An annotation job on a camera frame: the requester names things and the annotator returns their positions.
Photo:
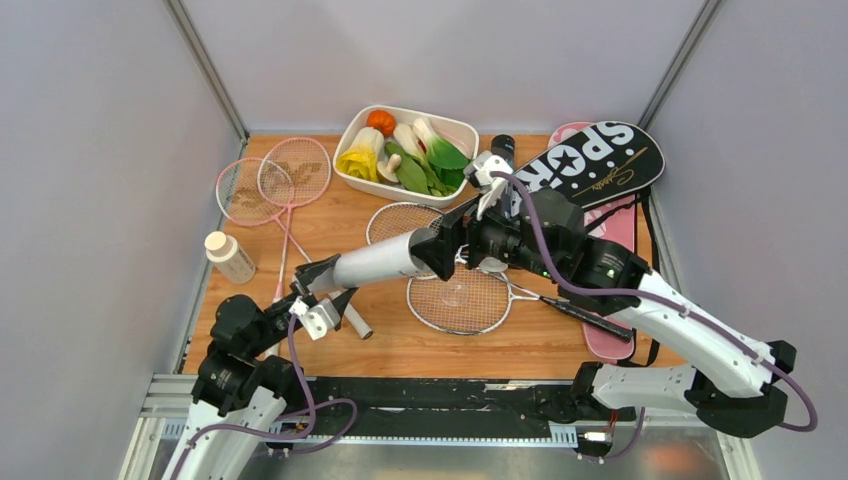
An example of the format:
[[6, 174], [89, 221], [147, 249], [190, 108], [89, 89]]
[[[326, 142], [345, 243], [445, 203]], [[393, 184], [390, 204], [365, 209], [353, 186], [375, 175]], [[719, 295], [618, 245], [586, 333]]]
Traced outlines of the white shuttlecock tube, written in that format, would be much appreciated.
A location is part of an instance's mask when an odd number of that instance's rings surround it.
[[412, 247], [436, 237], [429, 228], [418, 228], [330, 261], [328, 270], [308, 285], [315, 293], [341, 291], [402, 277], [429, 274], [431, 270], [412, 254]]

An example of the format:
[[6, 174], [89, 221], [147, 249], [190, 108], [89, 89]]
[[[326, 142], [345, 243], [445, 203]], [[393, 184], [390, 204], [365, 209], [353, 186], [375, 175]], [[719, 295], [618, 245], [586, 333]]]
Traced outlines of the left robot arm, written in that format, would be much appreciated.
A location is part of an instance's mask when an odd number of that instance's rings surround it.
[[219, 305], [165, 478], [236, 479], [261, 441], [306, 438], [319, 411], [338, 405], [315, 400], [294, 347], [286, 358], [258, 356], [282, 340], [292, 343], [299, 329], [312, 340], [339, 329], [360, 285], [338, 279], [345, 259], [336, 254], [298, 267], [290, 293], [266, 309], [246, 295]]

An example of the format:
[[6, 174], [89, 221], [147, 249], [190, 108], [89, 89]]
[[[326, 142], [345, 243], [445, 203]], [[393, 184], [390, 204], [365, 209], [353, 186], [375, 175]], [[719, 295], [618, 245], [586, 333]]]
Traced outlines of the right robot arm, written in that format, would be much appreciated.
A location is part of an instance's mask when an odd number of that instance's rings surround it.
[[573, 305], [633, 326], [683, 357], [668, 368], [584, 363], [570, 392], [578, 415], [672, 410], [740, 438], [785, 426], [791, 344], [751, 340], [718, 321], [627, 248], [587, 234], [582, 209], [560, 192], [523, 191], [522, 199], [509, 220], [494, 208], [470, 208], [444, 227], [416, 229], [410, 253], [445, 280], [461, 247], [494, 257], [550, 279]]

